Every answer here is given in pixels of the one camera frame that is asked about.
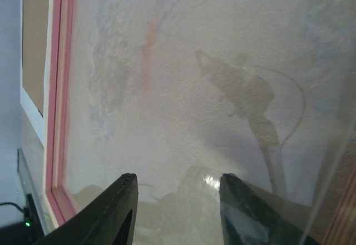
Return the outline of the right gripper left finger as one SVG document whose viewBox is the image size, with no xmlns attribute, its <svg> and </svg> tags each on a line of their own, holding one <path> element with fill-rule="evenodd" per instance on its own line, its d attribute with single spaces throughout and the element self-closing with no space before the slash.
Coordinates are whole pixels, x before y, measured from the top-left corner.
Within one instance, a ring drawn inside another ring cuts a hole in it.
<svg viewBox="0 0 356 245">
<path fill-rule="evenodd" d="M 123 174 L 73 218 L 35 244 L 131 245 L 138 196 L 136 174 Z"/>
</svg>

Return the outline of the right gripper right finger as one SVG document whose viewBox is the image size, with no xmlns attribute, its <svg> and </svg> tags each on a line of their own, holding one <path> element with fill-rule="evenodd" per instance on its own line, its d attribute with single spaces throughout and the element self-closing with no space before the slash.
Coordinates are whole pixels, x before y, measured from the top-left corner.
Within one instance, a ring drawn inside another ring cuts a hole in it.
<svg viewBox="0 0 356 245">
<path fill-rule="evenodd" d="M 240 178 L 220 178 L 220 218 L 225 244 L 318 244 L 282 218 Z"/>
</svg>

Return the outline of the pink picture frame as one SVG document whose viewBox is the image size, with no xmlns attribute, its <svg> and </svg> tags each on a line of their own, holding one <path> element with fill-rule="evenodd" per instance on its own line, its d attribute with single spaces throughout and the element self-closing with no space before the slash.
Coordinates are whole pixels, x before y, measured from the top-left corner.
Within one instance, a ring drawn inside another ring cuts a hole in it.
<svg viewBox="0 0 356 245">
<path fill-rule="evenodd" d="M 355 0 L 56 0 L 52 188 L 68 221 L 135 173 L 134 244 L 225 244 L 240 178 L 355 243 Z"/>
</svg>

